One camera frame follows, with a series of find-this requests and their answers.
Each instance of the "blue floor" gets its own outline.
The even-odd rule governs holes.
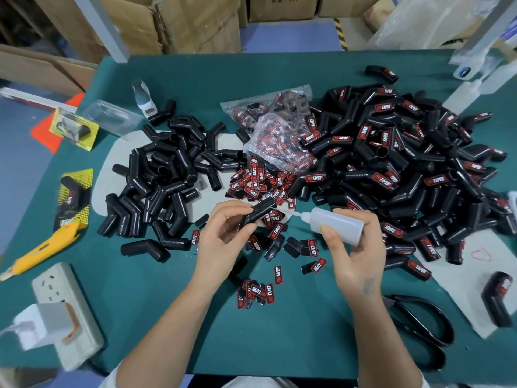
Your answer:
[[[340,51],[332,19],[304,22],[252,23],[240,30],[245,53]],[[67,98],[21,84],[10,87],[60,102]],[[29,131],[49,111],[0,97],[0,254],[4,253],[51,160],[50,151],[30,137]],[[192,376],[186,375],[182,387]],[[97,388],[102,378],[92,372],[60,372],[51,388]]]

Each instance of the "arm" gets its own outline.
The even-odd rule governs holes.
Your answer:
[[[251,204],[240,201],[216,205],[200,234],[190,283],[120,364],[117,388],[179,387],[210,301],[256,229],[250,223],[237,233],[242,215],[251,212]]]
[[[379,221],[369,211],[334,209],[365,222],[361,244],[350,256],[339,235],[323,225],[321,232],[334,263],[336,282],[354,314],[361,388],[420,388],[422,375],[384,307],[380,281],[386,248]]]

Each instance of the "power strip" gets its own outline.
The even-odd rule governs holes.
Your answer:
[[[104,339],[84,299],[70,265],[57,263],[32,281],[39,304],[67,302],[81,325],[80,330],[68,342],[54,346],[63,369],[76,370],[104,345]]]

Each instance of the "wrist tattoo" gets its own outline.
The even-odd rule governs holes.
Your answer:
[[[362,285],[362,292],[366,295],[373,294],[373,286],[375,285],[375,278],[367,278]]]

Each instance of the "squeeze bottle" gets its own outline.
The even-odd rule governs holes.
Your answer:
[[[359,241],[361,241],[362,228],[365,226],[365,223],[362,220],[335,214],[332,211],[327,211],[321,208],[313,208],[310,212],[298,213],[289,211],[285,213],[299,216],[301,220],[311,225],[311,230],[315,233],[321,234],[320,226],[322,224],[326,224],[327,226],[332,227],[339,234],[344,243],[352,246],[359,245]]]

